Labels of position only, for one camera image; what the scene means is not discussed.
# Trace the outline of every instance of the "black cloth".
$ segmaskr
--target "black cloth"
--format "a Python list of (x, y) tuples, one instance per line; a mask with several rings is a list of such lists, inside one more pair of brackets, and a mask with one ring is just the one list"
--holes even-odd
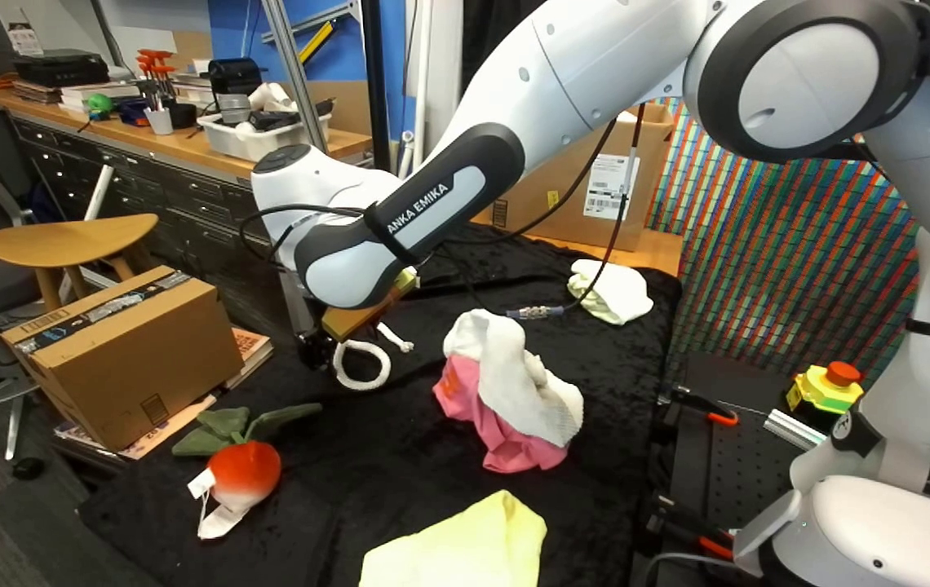
[(83, 504), (84, 525), (162, 583), (350, 587), (370, 549), (513, 488), (547, 522), (544, 587), (628, 583), (636, 504), (650, 491), (645, 429), (680, 303), (677, 278), (645, 271), (657, 309), (631, 325), (586, 313), (526, 323), (528, 349), (586, 400), (584, 429), (551, 472), (486, 472), (472, 426), (447, 420), (432, 398), (440, 340), (463, 309), (567, 303), (567, 263), (571, 254), (544, 244), (467, 233), (422, 268), (423, 295), (385, 316), (417, 343), (412, 357), (385, 347), (399, 360), (392, 389), (346, 394), (328, 375), (282, 363), (228, 394), (223, 403), (254, 410), (302, 398), (321, 398), (325, 410), (274, 438), (284, 483), (226, 541), (194, 538), (198, 504), (186, 483), (201, 464), (173, 464), (167, 451), (94, 491)]

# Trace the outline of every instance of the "green object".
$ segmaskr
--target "green object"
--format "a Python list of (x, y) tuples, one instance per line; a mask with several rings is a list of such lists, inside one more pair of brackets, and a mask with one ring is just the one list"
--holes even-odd
[(274, 438), (284, 425), (291, 420), (302, 420), (309, 415), (321, 415), (322, 403), (291, 403), (291, 409), (282, 409), (282, 410), (264, 410), (257, 415), (252, 425), (249, 425), (249, 441), (269, 441)]
[(83, 109), (91, 120), (103, 120), (114, 111), (108, 94), (88, 94)]
[(198, 415), (198, 425), (182, 433), (181, 445), (173, 445), (173, 457), (212, 457), (223, 446), (245, 445), (245, 441), (269, 441), (274, 438), (284, 425), (302, 420), (309, 415), (321, 415), (322, 403), (291, 403), (282, 410), (264, 410), (254, 420), (249, 420), (249, 409), (223, 409), (223, 410), (206, 410)]
[(218, 454), (223, 446), (231, 446), (231, 441), (206, 429), (206, 426), (194, 426), (181, 445), (173, 445), (173, 457), (212, 457)]
[(249, 409), (223, 409), (198, 415), (198, 426), (212, 429), (216, 438), (226, 438), (231, 445), (241, 445), (249, 425)]

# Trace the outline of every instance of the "yellow object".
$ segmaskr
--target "yellow object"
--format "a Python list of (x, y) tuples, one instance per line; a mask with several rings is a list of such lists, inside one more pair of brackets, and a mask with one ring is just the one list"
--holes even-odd
[(547, 525), (513, 491), (371, 549), (359, 587), (536, 587)]
[(811, 403), (824, 415), (849, 415), (853, 403), (865, 394), (859, 381), (863, 371), (849, 363), (811, 366), (792, 377), (786, 403), (789, 410)]
[(322, 23), (309, 39), (307, 45), (301, 45), (301, 62), (307, 66), (334, 37), (334, 19)]

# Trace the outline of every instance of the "metal frame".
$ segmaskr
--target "metal frame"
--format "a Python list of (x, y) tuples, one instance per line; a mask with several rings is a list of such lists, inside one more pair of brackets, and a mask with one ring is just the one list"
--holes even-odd
[(325, 134), (322, 134), (322, 125), (321, 125), (312, 102), (309, 102), (309, 92), (307, 92), (307, 71), (301, 66), (301, 49), (293, 39), (288, 2), (284, 0), (260, 0), (260, 6), (264, 6), (269, 23), (271, 23), (271, 39), (274, 39), (274, 45), (288, 66), (291, 92), (296, 98), (302, 129), (318, 150), (325, 150)]

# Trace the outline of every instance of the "white object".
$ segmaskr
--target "white object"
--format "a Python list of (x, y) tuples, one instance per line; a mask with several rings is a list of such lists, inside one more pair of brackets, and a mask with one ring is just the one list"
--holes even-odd
[(194, 60), (194, 75), (201, 79), (210, 71), (210, 60)]
[(108, 66), (108, 83), (114, 86), (134, 86), (134, 71), (125, 66)]
[(167, 109), (146, 109), (142, 115), (153, 134), (161, 137), (173, 134), (173, 119)]
[(198, 127), (206, 129), (206, 140), (216, 152), (235, 158), (235, 160), (264, 160), (264, 152), (288, 146), (288, 145), (307, 145), (307, 129), (301, 125), (274, 127), (274, 129), (254, 129), (254, 127), (226, 127), (218, 119), (198, 119)]
[(479, 363), (479, 398), (519, 433), (567, 446), (584, 426), (584, 394), (526, 351), (526, 329), (489, 309), (460, 313), (444, 357)]
[[(346, 369), (344, 369), (344, 360), (346, 351), (363, 351), (363, 357), (371, 357), (377, 363), (377, 371), (363, 381), (363, 377), (353, 377)], [(334, 375), (337, 381), (346, 389), (346, 393), (377, 393), (389, 386), (392, 377), (392, 357), (385, 349), (377, 349), (374, 343), (367, 343), (367, 340), (339, 340), (337, 349), (334, 349)]]
[(584, 216), (586, 217), (621, 217), (621, 204), (628, 195), (624, 217), (631, 216), (632, 183), (641, 173), (636, 158), (596, 152), (586, 181)]
[(249, 103), (254, 111), (296, 111), (291, 94), (276, 83), (264, 83), (249, 94)]
[(772, 538), (809, 583), (930, 583), (930, 499), (859, 477), (830, 477)]
[(382, 334), (392, 347), (399, 347), (404, 357), (415, 349), (412, 340), (402, 340), (389, 323), (374, 323), (374, 334)]
[[(526, 173), (541, 167), (677, 71), (711, 19), (711, 11), (711, 0), (554, 0), (538, 6), (472, 75), (436, 152), (463, 129), (489, 125), (517, 137)], [(477, 167), (444, 171), (440, 186), (429, 192), (436, 204), (415, 211), (407, 222), (412, 236), (395, 239), (402, 239), (404, 247), (434, 240), (460, 210), (470, 210), (472, 199), (486, 192), (486, 183)], [(374, 286), (395, 275), (395, 263), (399, 257), (377, 239), (370, 239), (307, 262), (301, 279), (328, 308), (359, 308), (377, 298)]]
[(210, 510), (210, 491), (201, 496), (198, 504), (198, 541), (218, 541), (226, 538), (241, 518), (249, 516), (249, 510), (231, 510), (226, 502), (218, 502), (216, 510)]
[(206, 491), (212, 491), (212, 487), (216, 487), (216, 477), (210, 466), (197, 481), (189, 481), (194, 499), (201, 499)]
[(223, 125), (249, 120), (249, 94), (212, 94), (223, 111)]
[(402, 152), (399, 152), (399, 176), (402, 176), (402, 181), (412, 176), (412, 150), (415, 150), (415, 134), (404, 129), (404, 134), (402, 134)]
[(32, 23), (5, 23), (5, 37), (16, 56), (41, 56)]
[(853, 125), (878, 75), (878, 49), (863, 29), (809, 27), (756, 60), (742, 88), (742, 120), (756, 145), (806, 146)]
[[(571, 263), (567, 289), (582, 298), (591, 279), (596, 278), (601, 262), (582, 257)], [(595, 289), (586, 295), (584, 308), (591, 316), (624, 325), (641, 319), (653, 309), (650, 283), (641, 271), (624, 263), (603, 263)]]
[(84, 204), (84, 216), (83, 216), (84, 222), (100, 216), (108, 188), (110, 188), (110, 181), (114, 181), (114, 167), (103, 164), (100, 173), (99, 173), (94, 192), (91, 192), (91, 199)]
[(801, 446), (801, 451), (811, 451), (818, 445), (830, 445), (824, 433), (818, 433), (815, 426), (789, 418), (786, 410), (770, 410), (764, 420), (764, 429), (778, 433), (781, 441)]
[[(301, 160), (282, 171), (252, 173), (252, 192), (257, 210), (274, 204), (334, 204), (334, 210), (367, 210), (402, 186), (399, 176), (385, 171), (363, 171), (344, 160), (325, 158), (309, 146)], [(264, 233), (271, 240), (284, 239), (276, 262), (296, 271), (293, 247), (312, 222), (353, 222), (346, 216), (318, 216), (318, 211), (276, 211), (264, 216)]]

